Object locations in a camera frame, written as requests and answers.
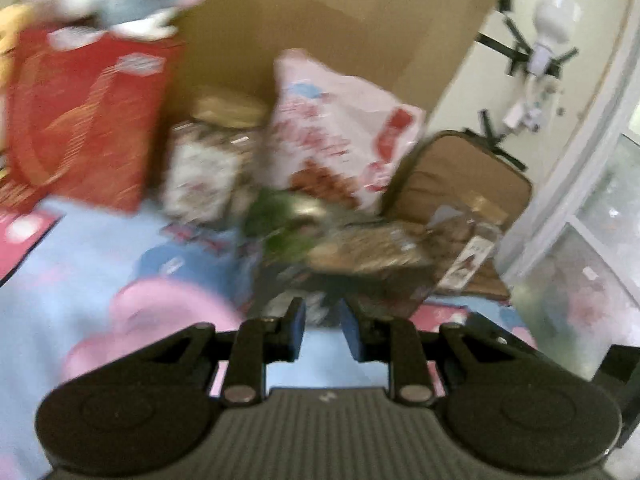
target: white tag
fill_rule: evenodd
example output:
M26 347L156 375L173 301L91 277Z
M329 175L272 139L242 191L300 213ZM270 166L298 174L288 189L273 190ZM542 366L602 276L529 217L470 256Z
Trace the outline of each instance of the white tag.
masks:
M590 282L594 282L595 280L598 279L598 273L595 270L591 269L591 267L585 267L582 270L582 273Z
M96 43L105 35L103 30L91 27L65 27L51 32L47 39L54 50L76 50Z
M127 54L122 56L116 65L118 72L146 77L162 73L164 70L164 57L150 56L149 54Z
M6 240L10 244L23 244L38 232L42 220L35 215L21 216L6 230Z
M453 265L442 277L437 288L455 291L464 289L476 271L492 253L494 246L494 242L481 236L471 238L456 258L456 261L453 262Z

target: metal screw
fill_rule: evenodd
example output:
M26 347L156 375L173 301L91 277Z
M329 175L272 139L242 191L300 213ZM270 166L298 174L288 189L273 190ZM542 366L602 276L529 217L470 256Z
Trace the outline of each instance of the metal screw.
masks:
M409 384L400 389L400 397L411 404L423 404L429 402L433 397L433 392L428 386L422 384Z
M265 324L265 331L269 334L273 334L278 329L278 322L281 318L279 317L263 317L260 318L260 321Z
M225 390L225 400L232 404L248 404L252 402L255 397L257 397L255 390L245 384L230 386Z

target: light bulb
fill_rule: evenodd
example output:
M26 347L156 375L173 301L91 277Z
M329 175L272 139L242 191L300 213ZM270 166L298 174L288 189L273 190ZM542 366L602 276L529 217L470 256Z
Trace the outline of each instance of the light bulb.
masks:
M530 74L544 75L558 46L572 38L581 15L580 6L573 0L538 1L533 15L538 37L527 67Z
M573 0L539 0L533 17L538 32L536 43L555 50L573 36L582 11Z

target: pink mat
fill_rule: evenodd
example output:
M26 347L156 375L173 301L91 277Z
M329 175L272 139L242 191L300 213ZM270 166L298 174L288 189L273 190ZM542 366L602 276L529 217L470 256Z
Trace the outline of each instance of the pink mat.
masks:
M37 211L20 216L0 211L0 286L18 269L60 219Z

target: white plastic bag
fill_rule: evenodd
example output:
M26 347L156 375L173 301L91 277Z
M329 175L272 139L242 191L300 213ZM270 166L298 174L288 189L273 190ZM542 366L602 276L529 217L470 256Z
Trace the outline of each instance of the white plastic bag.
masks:
M268 185L376 213L425 113L373 83L333 72L303 50L276 60Z

